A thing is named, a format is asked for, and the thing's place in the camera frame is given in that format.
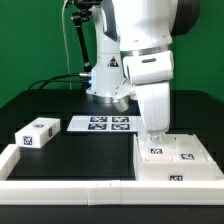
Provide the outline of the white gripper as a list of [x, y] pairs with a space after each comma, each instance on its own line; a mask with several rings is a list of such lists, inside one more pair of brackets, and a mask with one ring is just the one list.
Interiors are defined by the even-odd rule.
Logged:
[[170, 126], [170, 86], [168, 82], [135, 86], [144, 128], [149, 134], [165, 133]]

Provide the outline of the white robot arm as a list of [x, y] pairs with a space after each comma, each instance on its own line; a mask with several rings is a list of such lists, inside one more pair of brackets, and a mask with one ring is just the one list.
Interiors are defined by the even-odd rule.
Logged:
[[192, 29], [200, 15], [200, 0], [74, 0], [72, 20], [78, 28], [95, 25], [97, 62], [89, 63], [82, 46], [84, 68], [91, 74], [90, 99], [113, 103], [119, 111], [138, 101], [144, 129], [165, 133], [170, 125], [170, 86], [174, 59], [172, 38]]

